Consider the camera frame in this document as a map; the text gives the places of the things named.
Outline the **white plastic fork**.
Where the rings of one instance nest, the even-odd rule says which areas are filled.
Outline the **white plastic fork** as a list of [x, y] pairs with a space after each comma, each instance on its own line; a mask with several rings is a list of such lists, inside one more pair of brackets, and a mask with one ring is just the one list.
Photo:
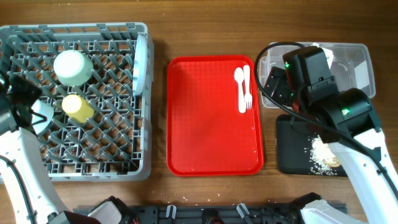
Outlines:
[[246, 109], [250, 110], [252, 108], [252, 94], [250, 90], [251, 72], [249, 65], [243, 66], [243, 73], [244, 73], [244, 85], [245, 85], [244, 100], [246, 104]]

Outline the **white plastic spoon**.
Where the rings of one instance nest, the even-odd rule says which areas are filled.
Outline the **white plastic spoon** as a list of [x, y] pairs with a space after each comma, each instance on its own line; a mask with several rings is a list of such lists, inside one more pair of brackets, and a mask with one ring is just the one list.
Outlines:
[[242, 68], [238, 67], [235, 69], [234, 79], [238, 84], [238, 111], [243, 114], [246, 112], [246, 104], [243, 92], [244, 72]]

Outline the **mint green bowl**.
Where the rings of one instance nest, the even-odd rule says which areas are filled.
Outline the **mint green bowl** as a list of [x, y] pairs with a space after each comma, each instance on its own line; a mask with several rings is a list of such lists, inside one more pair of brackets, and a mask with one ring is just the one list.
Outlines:
[[77, 50], [66, 50], [56, 56], [53, 68], [61, 84], [80, 86], [91, 78], [93, 62]]

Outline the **yellow plastic cup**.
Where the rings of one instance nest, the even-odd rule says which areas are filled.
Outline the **yellow plastic cup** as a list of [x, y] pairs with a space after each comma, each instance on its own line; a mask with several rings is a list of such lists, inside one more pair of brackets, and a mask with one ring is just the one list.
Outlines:
[[68, 95], [62, 100], [62, 110], [69, 118], [79, 123], [84, 123], [92, 118], [94, 109], [88, 104], [88, 101], [78, 95]]

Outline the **light blue round plate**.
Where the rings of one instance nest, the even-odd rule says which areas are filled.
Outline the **light blue round plate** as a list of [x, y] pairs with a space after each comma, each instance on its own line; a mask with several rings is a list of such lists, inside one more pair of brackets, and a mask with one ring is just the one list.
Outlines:
[[138, 35], [133, 64], [132, 90], [134, 96], [140, 95], [144, 89], [148, 61], [147, 53], [147, 40], [143, 35]]

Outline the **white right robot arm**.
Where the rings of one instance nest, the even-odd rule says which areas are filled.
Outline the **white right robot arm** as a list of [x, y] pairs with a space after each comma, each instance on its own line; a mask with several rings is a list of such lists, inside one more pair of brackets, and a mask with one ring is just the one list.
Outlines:
[[276, 104], [304, 121], [339, 160], [369, 223], [397, 223], [397, 171], [381, 120], [361, 90], [340, 92], [328, 67], [284, 69], [291, 105]]

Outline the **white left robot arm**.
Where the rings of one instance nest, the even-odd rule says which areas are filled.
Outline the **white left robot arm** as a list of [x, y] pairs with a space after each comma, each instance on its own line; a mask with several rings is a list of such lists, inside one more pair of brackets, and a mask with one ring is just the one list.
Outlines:
[[18, 223], [140, 223], [119, 198], [110, 196], [87, 215], [70, 211], [44, 167], [37, 130], [54, 110], [39, 101], [42, 90], [19, 75], [1, 75], [1, 177]]

